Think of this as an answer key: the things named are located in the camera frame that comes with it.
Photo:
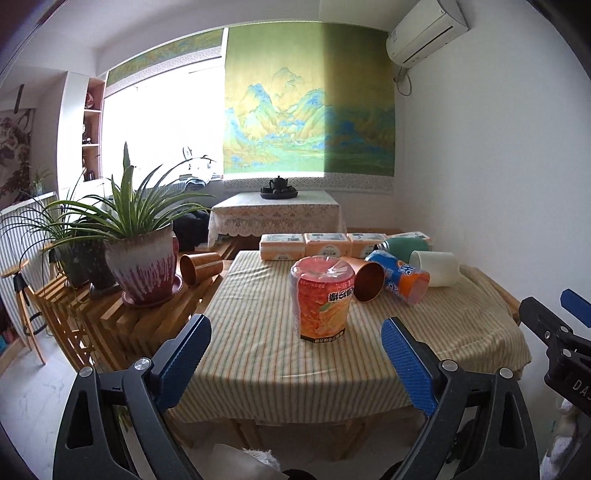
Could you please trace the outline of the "right hand grey glove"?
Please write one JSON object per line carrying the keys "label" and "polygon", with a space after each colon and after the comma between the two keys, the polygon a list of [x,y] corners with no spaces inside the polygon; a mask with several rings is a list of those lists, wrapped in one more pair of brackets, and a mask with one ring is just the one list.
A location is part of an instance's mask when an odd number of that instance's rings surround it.
{"label": "right hand grey glove", "polygon": [[558,479],[580,446],[583,435],[581,411],[569,400],[559,403],[561,417],[554,430],[554,437],[540,464],[540,478]]}

